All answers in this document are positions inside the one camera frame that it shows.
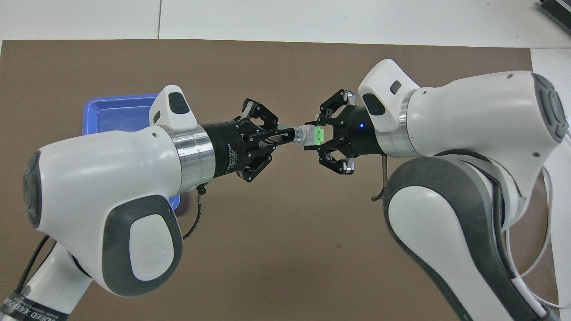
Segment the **brown mat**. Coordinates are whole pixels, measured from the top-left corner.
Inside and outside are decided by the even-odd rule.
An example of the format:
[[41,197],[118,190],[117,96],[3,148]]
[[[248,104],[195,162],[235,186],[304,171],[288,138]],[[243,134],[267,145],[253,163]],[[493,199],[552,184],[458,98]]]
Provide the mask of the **brown mat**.
[[[0,296],[15,286],[41,238],[29,223],[22,173],[32,153],[81,134],[92,97],[183,91],[199,122],[241,114],[246,97],[280,121],[313,120],[340,88],[356,90],[393,58],[420,86],[531,70],[528,49],[191,40],[4,41],[0,62]],[[403,160],[389,160],[395,169]],[[436,286],[395,243],[382,217],[380,157],[338,176],[297,145],[282,146],[250,184],[210,183],[203,218],[167,283],[141,298],[93,284],[72,320],[456,320]],[[194,221],[194,195],[180,217]],[[544,200],[514,231],[516,261],[540,247]],[[550,255],[528,279],[556,298]]]

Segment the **gray accent panel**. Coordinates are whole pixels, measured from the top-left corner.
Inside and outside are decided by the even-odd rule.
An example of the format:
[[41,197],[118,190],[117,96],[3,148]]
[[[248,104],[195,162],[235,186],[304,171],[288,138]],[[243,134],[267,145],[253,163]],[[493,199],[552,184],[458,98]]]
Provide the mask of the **gray accent panel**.
[[[131,225],[145,216],[158,214],[171,234],[174,258],[170,267],[154,280],[141,281],[133,275],[129,254]],[[112,209],[103,230],[103,280],[121,296],[139,296],[163,284],[175,271],[182,254],[182,236],[168,200],[160,195],[131,200]]]
[[462,161],[440,157],[410,160],[391,176],[385,190],[384,214],[397,243],[432,278],[461,320],[471,320],[458,298],[442,277],[414,254],[395,234],[388,218],[388,206],[395,193],[408,186],[423,186],[444,197],[452,206],[462,227],[474,265],[514,320],[540,320],[510,280],[498,252],[492,200],[481,178]]
[[402,84],[400,83],[400,81],[395,81],[391,85],[390,91],[392,92],[393,95],[396,95],[397,91],[400,89],[401,86]]
[[42,219],[42,177],[39,172],[40,151],[32,155],[24,171],[24,202],[28,218],[35,228]]
[[531,73],[535,82],[537,104],[539,111],[545,122],[547,131],[551,137],[561,143],[569,128],[569,123],[565,119],[565,112],[559,94],[555,91],[553,84],[545,77]]
[[156,124],[156,122],[159,120],[160,118],[160,110],[156,112],[156,114],[153,116],[152,118],[152,123]]

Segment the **white cable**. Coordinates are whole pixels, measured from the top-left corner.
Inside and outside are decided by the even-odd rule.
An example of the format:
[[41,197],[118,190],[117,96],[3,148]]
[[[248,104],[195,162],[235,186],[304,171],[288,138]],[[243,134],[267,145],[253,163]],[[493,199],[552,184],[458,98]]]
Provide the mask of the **white cable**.
[[[505,231],[505,246],[506,246],[506,250],[508,252],[508,260],[509,260],[509,264],[512,266],[513,272],[516,274],[516,277],[524,277],[524,276],[528,275],[537,266],[537,264],[541,261],[541,258],[545,254],[545,250],[547,249],[547,245],[549,244],[549,240],[551,239],[551,221],[552,221],[551,206],[552,206],[552,200],[553,200],[553,185],[551,182],[551,176],[549,175],[549,172],[547,171],[547,169],[545,167],[543,167],[542,171],[543,171],[543,177],[544,177],[544,182],[545,182],[545,189],[547,190],[547,231],[545,234],[545,240],[543,242],[543,245],[541,246],[541,251],[537,255],[536,259],[533,261],[533,263],[522,274],[519,274],[519,272],[517,271],[516,265],[513,261],[512,248],[511,248],[510,240],[509,240],[509,228]],[[540,301],[544,304],[547,304],[550,307],[554,307],[554,308],[561,309],[561,310],[571,308],[571,304],[567,305],[567,306],[561,306],[559,304],[549,302],[549,301],[539,297],[532,290],[529,290],[529,292],[531,292],[532,295],[538,301]]]

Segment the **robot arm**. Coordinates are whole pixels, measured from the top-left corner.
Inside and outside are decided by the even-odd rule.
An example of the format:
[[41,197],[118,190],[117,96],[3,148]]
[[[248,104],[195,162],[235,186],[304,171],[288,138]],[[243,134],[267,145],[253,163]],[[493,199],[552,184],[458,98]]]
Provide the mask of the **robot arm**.
[[[199,125],[177,86],[151,106],[151,126],[76,137],[39,149],[24,176],[30,221],[57,244],[27,284],[2,306],[11,318],[65,318],[91,279],[119,296],[163,284],[182,254],[168,198],[232,172],[246,182],[270,163],[294,129],[246,99],[242,116]],[[253,119],[260,118],[263,125]]]
[[[339,174],[352,174],[353,159],[363,154],[420,156],[398,168],[373,200],[384,198],[391,234],[459,318],[556,320],[518,276],[502,239],[569,128],[549,81],[513,71],[420,88],[384,60],[359,86],[365,106],[331,103],[344,92],[308,123],[332,125],[333,139],[305,149]],[[336,150],[347,158],[332,158]]]

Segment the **blue tray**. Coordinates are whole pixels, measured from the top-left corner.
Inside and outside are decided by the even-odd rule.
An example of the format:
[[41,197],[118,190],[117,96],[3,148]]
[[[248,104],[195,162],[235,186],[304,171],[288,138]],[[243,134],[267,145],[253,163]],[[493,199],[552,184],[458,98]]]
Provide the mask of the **blue tray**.
[[[149,126],[148,111],[158,94],[92,98],[83,107],[82,135],[111,130],[138,131]],[[174,210],[180,195],[168,199]]]

